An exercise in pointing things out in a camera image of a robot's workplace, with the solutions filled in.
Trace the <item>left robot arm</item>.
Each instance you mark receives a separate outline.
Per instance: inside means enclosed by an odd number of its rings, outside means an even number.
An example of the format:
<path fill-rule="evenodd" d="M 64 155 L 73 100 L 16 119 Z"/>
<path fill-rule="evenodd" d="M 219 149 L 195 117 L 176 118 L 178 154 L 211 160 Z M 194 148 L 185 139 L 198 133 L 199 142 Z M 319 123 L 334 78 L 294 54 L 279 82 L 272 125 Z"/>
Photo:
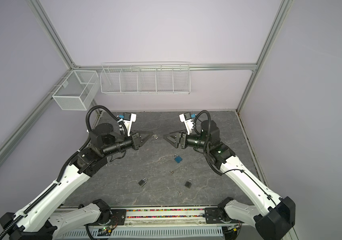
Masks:
<path fill-rule="evenodd" d="M 90 116 L 98 109 L 117 122 L 117 133 L 111 124 L 91 126 Z M 132 131 L 135 120 L 135 114 L 116 116 L 105 106 L 90 108 L 85 117 L 88 131 L 85 143 L 64 163 L 52 184 L 32 202 L 0 218 L 3 228 L 0 240 L 5 236 L 11 240 L 53 240 L 83 225 L 108 224 L 113 216 L 110 206 L 103 200 L 61 216 L 53 213 L 77 188 L 107 165 L 108 157 L 118 153 L 125 155 L 129 149 L 138 150 L 152 137 L 152 132 Z"/>

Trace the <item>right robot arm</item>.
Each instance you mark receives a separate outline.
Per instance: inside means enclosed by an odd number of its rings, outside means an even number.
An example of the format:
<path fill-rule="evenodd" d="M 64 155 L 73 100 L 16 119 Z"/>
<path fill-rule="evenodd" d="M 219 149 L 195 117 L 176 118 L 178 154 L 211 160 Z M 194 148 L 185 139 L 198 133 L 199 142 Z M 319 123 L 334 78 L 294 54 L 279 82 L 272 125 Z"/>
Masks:
<path fill-rule="evenodd" d="M 175 148 L 193 148 L 203 154 L 209 167 L 219 176 L 229 177 L 252 201 L 239 203 L 227 197 L 218 204 L 218 212 L 206 213 L 215 223 L 238 221 L 254 227 L 264 240 L 281 240 L 294 227 L 296 204 L 290 197 L 282 198 L 263 184 L 238 155 L 220 138 L 220 129 L 208 111 L 183 113 L 180 120 L 185 130 L 164 135 Z"/>

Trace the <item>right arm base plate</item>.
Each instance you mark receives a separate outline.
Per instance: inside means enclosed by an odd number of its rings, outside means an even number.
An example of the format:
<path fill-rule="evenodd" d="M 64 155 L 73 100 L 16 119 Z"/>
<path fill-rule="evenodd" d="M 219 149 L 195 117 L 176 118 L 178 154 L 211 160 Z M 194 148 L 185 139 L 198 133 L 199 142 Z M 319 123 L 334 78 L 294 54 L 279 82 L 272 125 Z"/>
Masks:
<path fill-rule="evenodd" d="M 231 219 L 224 209 L 218 207 L 205 208 L 203 217 L 207 224 L 242 224 L 237 219 Z"/>

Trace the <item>silver padlock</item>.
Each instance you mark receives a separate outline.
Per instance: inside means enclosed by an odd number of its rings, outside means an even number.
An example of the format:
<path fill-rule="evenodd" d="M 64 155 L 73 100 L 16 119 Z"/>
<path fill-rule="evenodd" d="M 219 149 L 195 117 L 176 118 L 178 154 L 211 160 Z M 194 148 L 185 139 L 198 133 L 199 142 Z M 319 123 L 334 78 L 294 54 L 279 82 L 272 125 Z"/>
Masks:
<path fill-rule="evenodd" d="M 138 182 L 138 184 L 140 187 L 143 187 L 147 183 L 147 181 L 148 181 L 147 178 L 143 178 Z"/>

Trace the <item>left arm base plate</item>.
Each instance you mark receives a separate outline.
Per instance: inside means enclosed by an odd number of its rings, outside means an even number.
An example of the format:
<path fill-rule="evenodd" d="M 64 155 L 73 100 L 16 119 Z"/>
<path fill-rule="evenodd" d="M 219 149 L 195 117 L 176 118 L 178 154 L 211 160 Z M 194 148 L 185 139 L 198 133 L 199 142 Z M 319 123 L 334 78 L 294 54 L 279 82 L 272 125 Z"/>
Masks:
<path fill-rule="evenodd" d="M 126 209 L 112 209 L 109 212 L 104 211 L 100 214 L 98 219 L 90 223 L 90 226 L 121 226 L 124 225 L 126 218 Z"/>

